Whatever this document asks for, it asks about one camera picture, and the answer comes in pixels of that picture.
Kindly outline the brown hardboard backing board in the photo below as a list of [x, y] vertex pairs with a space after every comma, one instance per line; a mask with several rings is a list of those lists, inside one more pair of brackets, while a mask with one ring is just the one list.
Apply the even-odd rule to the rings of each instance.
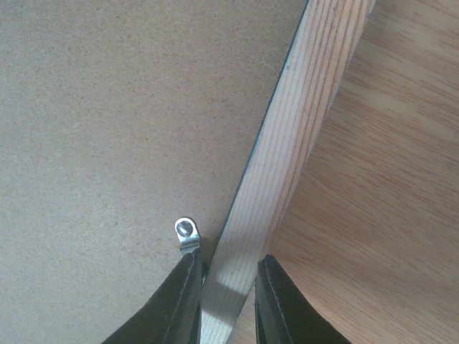
[[100, 343], [212, 255], [303, 1], [1, 3], [1, 341]]

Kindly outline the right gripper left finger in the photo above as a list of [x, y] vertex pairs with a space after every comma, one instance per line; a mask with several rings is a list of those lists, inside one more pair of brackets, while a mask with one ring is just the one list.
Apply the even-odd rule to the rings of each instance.
[[105, 343], [199, 343], [204, 259], [185, 254], [148, 302]]

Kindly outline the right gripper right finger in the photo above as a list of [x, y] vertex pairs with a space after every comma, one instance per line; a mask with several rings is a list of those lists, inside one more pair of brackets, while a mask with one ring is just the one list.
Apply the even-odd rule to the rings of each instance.
[[271, 254], [257, 266], [255, 325], [258, 343], [349, 342], [313, 308]]

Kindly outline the teal picture frame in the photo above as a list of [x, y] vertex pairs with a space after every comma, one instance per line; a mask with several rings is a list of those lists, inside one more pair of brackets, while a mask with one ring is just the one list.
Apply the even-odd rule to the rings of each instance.
[[204, 283], [203, 343], [228, 341], [373, 8], [305, 5]]

